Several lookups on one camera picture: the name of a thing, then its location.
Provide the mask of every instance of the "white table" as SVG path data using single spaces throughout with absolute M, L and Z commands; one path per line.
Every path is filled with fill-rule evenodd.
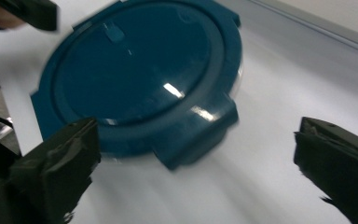
M 71 25 L 112 3 L 56 2 L 58 34 L 0 32 L 0 84 L 23 153 L 42 141 L 29 95 L 48 56 Z M 358 51 L 246 0 L 218 2 L 241 15 L 239 125 L 173 173 L 153 162 L 103 161 L 72 223 L 349 223 L 293 164 L 293 132 L 307 116 L 358 134 Z

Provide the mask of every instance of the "blue lid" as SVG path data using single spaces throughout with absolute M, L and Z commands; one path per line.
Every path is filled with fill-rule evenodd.
M 237 25 L 209 0 L 117 2 L 83 21 L 32 97 L 43 137 L 94 117 L 104 154 L 154 152 L 172 169 L 196 160 L 238 119 L 228 97 L 241 61 Z

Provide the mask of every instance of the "blue plastic lid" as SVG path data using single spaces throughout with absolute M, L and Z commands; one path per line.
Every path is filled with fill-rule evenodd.
M 94 117 L 105 155 L 154 152 L 171 169 L 196 160 L 238 119 L 228 97 L 241 62 L 237 25 L 209 0 L 117 2 L 83 21 L 32 97 L 43 137 Z

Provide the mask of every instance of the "container lid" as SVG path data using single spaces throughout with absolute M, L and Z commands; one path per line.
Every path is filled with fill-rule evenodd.
M 104 9 L 78 24 L 46 65 L 32 97 L 42 135 L 94 117 L 104 154 L 154 152 L 164 161 L 170 151 L 176 161 L 204 128 L 223 122 L 224 133 L 237 120 L 227 94 L 241 61 L 238 25 L 235 13 L 209 0 L 130 0 Z M 174 163 L 190 161 L 182 157 Z

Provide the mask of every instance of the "finger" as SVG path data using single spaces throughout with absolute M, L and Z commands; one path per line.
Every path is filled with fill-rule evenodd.
M 15 28 L 22 24 L 24 24 L 24 21 L 0 7 L 0 27 Z

